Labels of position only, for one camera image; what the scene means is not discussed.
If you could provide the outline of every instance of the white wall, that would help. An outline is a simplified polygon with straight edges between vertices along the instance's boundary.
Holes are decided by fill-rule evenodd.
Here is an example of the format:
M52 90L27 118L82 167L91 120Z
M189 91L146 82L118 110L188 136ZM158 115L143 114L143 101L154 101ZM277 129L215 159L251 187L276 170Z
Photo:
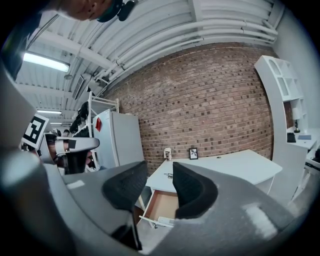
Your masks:
M300 80L309 128L320 128L320 58L309 34L288 9L276 29L273 49L280 59L292 63Z

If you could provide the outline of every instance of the headphones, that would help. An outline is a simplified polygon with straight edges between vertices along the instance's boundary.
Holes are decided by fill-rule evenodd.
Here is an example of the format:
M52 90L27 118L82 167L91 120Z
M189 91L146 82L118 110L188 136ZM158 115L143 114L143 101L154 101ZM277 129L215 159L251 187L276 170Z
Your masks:
M123 0L113 0L111 7L108 8L96 20L98 22L104 23L110 21L114 16L117 15L119 21L124 22L138 3L138 0L129 0L126 3L123 3Z

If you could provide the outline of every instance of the picture frame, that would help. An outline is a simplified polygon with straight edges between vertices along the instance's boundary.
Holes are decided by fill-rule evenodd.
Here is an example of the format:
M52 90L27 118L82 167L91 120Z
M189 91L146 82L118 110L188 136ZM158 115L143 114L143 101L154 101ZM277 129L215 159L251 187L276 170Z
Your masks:
M199 158L198 148L196 148L196 147L189 148L189 159L190 160L197 160L198 158Z

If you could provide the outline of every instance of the cable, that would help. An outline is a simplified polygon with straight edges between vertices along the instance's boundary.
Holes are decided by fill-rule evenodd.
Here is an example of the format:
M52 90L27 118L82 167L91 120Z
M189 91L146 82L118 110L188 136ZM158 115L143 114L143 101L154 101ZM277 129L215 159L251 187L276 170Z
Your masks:
M25 50L27 51L30 46L37 40L37 38L59 17L59 14L56 14L55 16L53 16L51 19L48 20L48 22L46 24L44 24L39 31L34 35L34 37L30 40L29 44L27 45L27 47L25 48Z

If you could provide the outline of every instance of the wall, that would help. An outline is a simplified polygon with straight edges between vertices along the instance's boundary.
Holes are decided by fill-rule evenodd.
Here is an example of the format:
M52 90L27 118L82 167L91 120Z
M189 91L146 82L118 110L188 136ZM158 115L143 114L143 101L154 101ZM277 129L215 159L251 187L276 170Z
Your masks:
M320 128L320 58L308 33L286 9L277 27L273 49L280 59L292 63L305 98L310 128Z
M269 48L217 43L183 50L138 70L107 92L120 112L139 117L149 175L173 158L251 149L270 158L273 125L263 84L254 68Z

